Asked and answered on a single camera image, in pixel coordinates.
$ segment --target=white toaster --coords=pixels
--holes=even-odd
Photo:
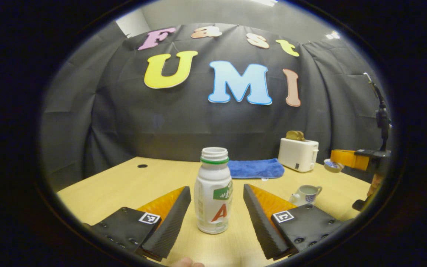
[[[306,172],[314,169],[318,151],[319,142],[281,138],[278,161],[296,171]]]

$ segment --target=bottle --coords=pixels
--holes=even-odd
[[[194,186],[195,215],[197,227],[208,234],[227,230],[232,206],[233,184],[228,151],[222,147],[206,147],[200,157]]]

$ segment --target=bottle cap opening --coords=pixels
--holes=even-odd
[[[223,147],[205,147],[202,149],[200,161],[208,164],[225,164],[229,161],[228,151]]]

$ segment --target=yellow letter u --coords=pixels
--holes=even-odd
[[[154,89],[171,88],[187,79],[190,73],[192,58],[196,56],[197,51],[182,51],[177,54],[179,57],[178,71],[171,76],[162,76],[162,68],[170,54],[160,54],[148,59],[149,65],[144,74],[144,83],[146,86]]]

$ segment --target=wooden table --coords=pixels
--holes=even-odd
[[[140,164],[148,167],[138,168]],[[59,191],[58,196],[81,222],[94,225],[120,207],[136,209],[181,186],[190,186],[192,202],[171,253],[161,263],[169,266],[182,257],[191,257],[207,267],[258,267],[275,261],[266,260],[256,239],[243,200],[244,184],[258,186],[286,200],[301,185],[322,186],[315,205],[339,220],[358,214],[351,206],[357,199],[365,199],[370,187],[347,174],[329,172],[320,164],[306,173],[285,168],[282,177],[267,181],[234,179],[230,226],[224,233],[209,235],[198,230],[193,203],[193,186],[200,165],[135,157]]]

